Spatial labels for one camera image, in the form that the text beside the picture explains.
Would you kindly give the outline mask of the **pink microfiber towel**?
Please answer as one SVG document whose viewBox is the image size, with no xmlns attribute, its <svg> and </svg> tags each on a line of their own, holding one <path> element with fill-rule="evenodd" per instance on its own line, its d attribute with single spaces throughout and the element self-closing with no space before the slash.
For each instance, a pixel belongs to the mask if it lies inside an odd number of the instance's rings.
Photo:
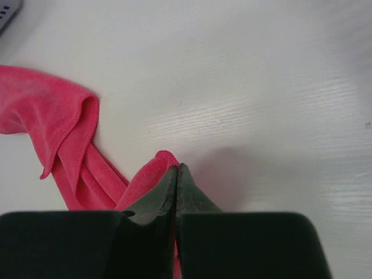
<svg viewBox="0 0 372 279">
<path fill-rule="evenodd" d="M 90 90 L 46 73 L 1 66 L 1 133 L 30 136 L 43 165 L 70 210 L 123 210 L 178 165 L 159 151 L 132 180 L 94 144 L 99 100 Z"/>
</svg>

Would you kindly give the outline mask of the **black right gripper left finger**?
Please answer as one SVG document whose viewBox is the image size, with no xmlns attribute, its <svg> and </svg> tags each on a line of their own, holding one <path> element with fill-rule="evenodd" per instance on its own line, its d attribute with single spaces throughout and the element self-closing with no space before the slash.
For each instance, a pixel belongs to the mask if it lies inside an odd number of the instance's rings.
<svg viewBox="0 0 372 279">
<path fill-rule="evenodd" d="M 177 168 L 123 211 L 1 216 L 2 278 L 172 278 Z"/>
</svg>

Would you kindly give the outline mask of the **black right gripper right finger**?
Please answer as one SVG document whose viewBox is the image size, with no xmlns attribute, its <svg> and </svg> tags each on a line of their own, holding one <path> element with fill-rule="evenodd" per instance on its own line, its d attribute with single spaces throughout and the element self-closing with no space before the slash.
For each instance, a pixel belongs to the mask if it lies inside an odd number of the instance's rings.
<svg viewBox="0 0 372 279">
<path fill-rule="evenodd" d="M 223 212 L 177 174 L 176 243 L 183 278 L 331 278 L 317 231 L 294 212 Z"/>
</svg>

